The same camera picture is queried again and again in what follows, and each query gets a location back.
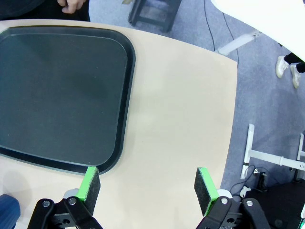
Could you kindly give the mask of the person's left hand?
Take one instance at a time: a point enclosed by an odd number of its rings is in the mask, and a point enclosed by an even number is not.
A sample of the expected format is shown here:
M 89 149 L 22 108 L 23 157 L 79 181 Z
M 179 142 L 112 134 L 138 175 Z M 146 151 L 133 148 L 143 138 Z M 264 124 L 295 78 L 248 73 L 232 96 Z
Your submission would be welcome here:
M 62 12 L 66 14 L 73 14 L 80 10 L 87 0 L 57 0 L 57 3 L 62 7 Z

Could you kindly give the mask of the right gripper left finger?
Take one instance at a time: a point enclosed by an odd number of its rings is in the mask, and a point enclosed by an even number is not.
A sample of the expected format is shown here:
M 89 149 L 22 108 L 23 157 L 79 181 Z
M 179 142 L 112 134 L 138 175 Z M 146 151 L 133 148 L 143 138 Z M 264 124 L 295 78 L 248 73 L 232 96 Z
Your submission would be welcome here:
M 33 211 L 29 229 L 101 229 L 93 217 L 101 183 L 99 170 L 88 167 L 79 189 L 70 190 L 60 202 L 40 199 Z

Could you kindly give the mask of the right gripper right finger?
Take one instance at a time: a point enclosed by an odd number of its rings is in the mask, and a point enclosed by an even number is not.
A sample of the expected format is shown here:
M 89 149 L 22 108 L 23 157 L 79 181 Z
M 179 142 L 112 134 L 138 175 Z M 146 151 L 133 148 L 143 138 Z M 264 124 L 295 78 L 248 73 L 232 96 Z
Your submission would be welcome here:
M 220 196 L 205 167 L 196 170 L 194 190 L 203 214 L 198 229 L 269 229 L 270 225 L 259 202 L 246 198 L 236 202 Z

